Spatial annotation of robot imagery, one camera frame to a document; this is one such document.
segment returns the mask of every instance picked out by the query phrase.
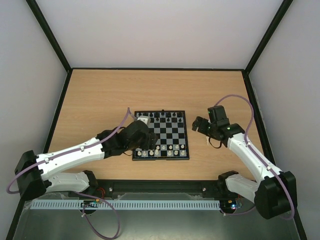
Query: gray wall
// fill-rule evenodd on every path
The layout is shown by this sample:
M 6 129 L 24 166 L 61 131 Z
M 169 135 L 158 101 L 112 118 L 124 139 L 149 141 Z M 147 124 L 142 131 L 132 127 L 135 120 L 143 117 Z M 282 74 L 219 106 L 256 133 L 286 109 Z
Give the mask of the gray wall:
M 37 0 L 72 67 L 245 68 L 282 0 Z
M 23 152 L 43 150 L 66 72 L 26 1 L 0 3 L 0 239 L 4 239 L 20 198 L 7 194 L 6 186 Z
M 319 239 L 320 1 L 293 1 L 251 73 L 276 163 L 296 176 L 308 239 Z

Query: wooden tabletop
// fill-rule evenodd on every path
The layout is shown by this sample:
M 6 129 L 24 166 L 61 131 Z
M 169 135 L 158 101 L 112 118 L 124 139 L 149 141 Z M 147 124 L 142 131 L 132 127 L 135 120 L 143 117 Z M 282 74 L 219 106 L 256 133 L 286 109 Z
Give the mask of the wooden tabletop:
M 79 165 L 69 172 L 91 170 L 98 179 L 216 180 L 235 170 L 253 179 L 241 160 L 224 146 L 207 145 L 203 134 L 192 131 L 197 116 L 209 118 L 207 108 L 228 94 L 247 97 L 240 71 L 73 70 L 57 121 L 50 152 L 62 150 L 117 127 L 126 114 L 143 110 L 185 110 L 190 160 L 132 161 L 122 154 Z M 230 97 L 221 103 L 230 123 L 246 128 L 250 108 Z M 128 118 L 125 126 L 132 122 Z M 250 140 L 262 149 L 255 124 Z

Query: table surface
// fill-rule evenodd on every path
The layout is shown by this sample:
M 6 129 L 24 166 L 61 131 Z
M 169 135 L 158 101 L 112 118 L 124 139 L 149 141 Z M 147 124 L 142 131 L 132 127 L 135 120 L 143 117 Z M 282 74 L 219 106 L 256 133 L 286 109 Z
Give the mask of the table surface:
M 112 130 L 131 111 L 185 110 L 190 160 L 132 161 L 124 154 L 88 162 L 68 172 L 93 171 L 97 179 L 216 180 L 235 170 L 253 179 L 242 161 L 224 146 L 207 145 L 203 134 L 192 131 L 197 116 L 209 118 L 207 108 L 228 94 L 247 97 L 240 71 L 93 70 L 75 69 L 63 101 L 49 152 L 87 141 L 103 130 Z M 230 123 L 246 128 L 250 107 L 239 98 L 221 103 Z M 128 118 L 125 126 L 132 122 Z M 256 125 L 250 140 L 262 150 Z

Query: chessboard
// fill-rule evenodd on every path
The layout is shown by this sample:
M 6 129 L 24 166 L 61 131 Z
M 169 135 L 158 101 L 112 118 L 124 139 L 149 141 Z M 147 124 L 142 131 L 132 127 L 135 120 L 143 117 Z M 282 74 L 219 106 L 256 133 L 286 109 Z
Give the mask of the chessboard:
M 189 160 L 185 111 L 135 111 L 134 115 L 149 116 L 148 127 L 158 140 L 155 149 L 134 149 L 132 160 Z

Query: gray floor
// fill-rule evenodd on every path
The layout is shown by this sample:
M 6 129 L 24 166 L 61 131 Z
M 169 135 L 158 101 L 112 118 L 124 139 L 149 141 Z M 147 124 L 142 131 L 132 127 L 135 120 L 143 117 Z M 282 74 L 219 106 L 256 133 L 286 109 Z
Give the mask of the gray floor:
M 120 210 L 119 240 L 298 240 L 293 220 L 263 219 L 257 211 L 224 217 L 210 210 Z M 115 215 L 98 210 L 89 216 L 96 229 L 112 237 Z M 21 215 L 15 240 L 98 240 L 78 210 L 30 210 Z

